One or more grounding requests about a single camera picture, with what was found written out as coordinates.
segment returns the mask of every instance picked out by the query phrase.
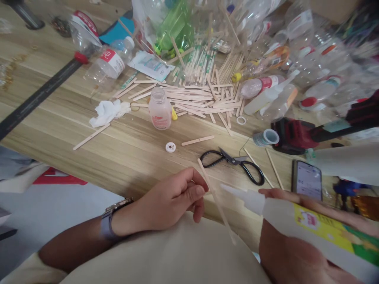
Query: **wristwatch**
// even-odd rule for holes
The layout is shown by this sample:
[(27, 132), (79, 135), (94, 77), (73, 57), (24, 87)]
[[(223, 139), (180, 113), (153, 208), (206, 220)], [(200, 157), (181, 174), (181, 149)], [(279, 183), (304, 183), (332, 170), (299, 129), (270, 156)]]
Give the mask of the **wristwatch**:
[(117, 236), (112, 230), (112, 217), (113, 217), (114, 212), (116, 212), (117, 210), (133, 202), (134, 202), (133, 198), (129, 197), (105, 209), (104, 214), (101, 216), (101, 235), (104, 238), (113, 242), (121, 241), (124, 238), (124, 237)]

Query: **red stool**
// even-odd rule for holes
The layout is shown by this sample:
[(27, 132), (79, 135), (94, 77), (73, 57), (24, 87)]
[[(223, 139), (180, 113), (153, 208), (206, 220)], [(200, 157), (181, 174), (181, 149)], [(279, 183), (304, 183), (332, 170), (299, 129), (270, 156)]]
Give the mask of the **red stool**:
[(80, 184), (86, 185), (88, 182), (78, 179), (77, 177), (65, 175), (62, 172), (57, 173), (57, 170), (50, 167), (33, 184)]

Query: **phone screen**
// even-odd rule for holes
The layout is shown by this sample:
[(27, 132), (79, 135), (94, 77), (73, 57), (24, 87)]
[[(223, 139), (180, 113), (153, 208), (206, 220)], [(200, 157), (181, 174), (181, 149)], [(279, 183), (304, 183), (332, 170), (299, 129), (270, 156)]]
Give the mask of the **phone screen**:
[(322, 200), (321, 171), (307, 163), (297, 163), (296, 192)]

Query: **black scissors handle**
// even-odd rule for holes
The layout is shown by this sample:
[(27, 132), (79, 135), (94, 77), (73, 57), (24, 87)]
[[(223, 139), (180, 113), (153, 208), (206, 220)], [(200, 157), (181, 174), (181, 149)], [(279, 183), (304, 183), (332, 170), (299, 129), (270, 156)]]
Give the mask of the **black scissors handle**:
[[(218, 159), (218, 160), (216, 160), (216, 161), (214, 161), (213, 163), (211, 163), (211, 164), (209, 164), (209, 165), (204, 165), (204, 163), (203, 163), (203, 159), (205, 158), (205, 156), (207, 156), (208, 154), (211, 154), (211, 153), (215, 153), (215, 154), (221, 156), (221, 158)], [(216, 151), (216, 150), (210, 150), (210, 151), (207, 151), (207, 152), (205, 152), (204, 154), (202, 154), (201, 157), (200, 157), (200, 161), (201, 161), (201, 163), (203, 164), (204, 168), (210, 168), (210, 167), (213, 167), (213, 166), (217, 165), (219, 162), (222, 162), (222, 161), (225, 161), (225, 160), (226, 160), (226, 158), (224, 157), (224, 155), (223, 155), (221, 152)]]
[[(259, 182), (257, 182), (257, 181), (253, 178), (253, 176), (252, 176), (251, 173), (249, 172), (248, 168), (245, 166), (246, 164), (249, 164), (249, 165), (253, 166), (253, 167), (257, 170), (257, 172), (258, 172), (258, 174), (259, 174)], [(242, 161), (242, 162), (240, 163), (240, 166), (244, 169), (245, 173), (247, 174), (247, 176), (249, 177), (249, 179), (250, 179), (254, 184), (256, 184), (256, 185), (263, 185), (263, 184), (265, 183), (265, 177), (264, 177), (264, 175), (263, 175), (263, 172), (262, 172), (262, 170), (261, 170), (256, 164), (254, 164), (254, 163), (252, 163), (252, 162), (249, 162), (249, 161)]]

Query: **pile of popsicle sticks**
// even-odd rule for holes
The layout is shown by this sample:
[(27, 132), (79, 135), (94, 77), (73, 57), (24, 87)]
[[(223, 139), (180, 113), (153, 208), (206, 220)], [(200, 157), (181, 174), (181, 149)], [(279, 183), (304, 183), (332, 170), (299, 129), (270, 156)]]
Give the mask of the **pile of popsicle sticks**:
[[(208, 86), (171, 86), (166, 82), (158, 82), (147, 76), (148, 80), (137, 80), (134, 78), (126, 86), (122, 92), (117, 92), (113, 96), (118, 99), (127, 95), (129, 91), (134, 89), (139, 84), (150, 84), (147, 88), (134, 93), (128, 97), (133, 102), (137, 102), (151, 95), (151, 89), (159, 86), (165, 93), (167, 98), (172, 103), (175, 112), (178, 116), (185, 114), (195, 115), (201, 118), (210, 116), (213, 123), (216, 123), (214, 114), (217, 114), (230, 136), (231, 132), (231, 117), (232, 115), (239, 116), (242, 111), (242, 101), (236, 98), (236, 90), (233, 84), (216, 84), (212, 85), (207, 78)], [(146, 104), (134, 104), (131, 106), (147, 107)]]

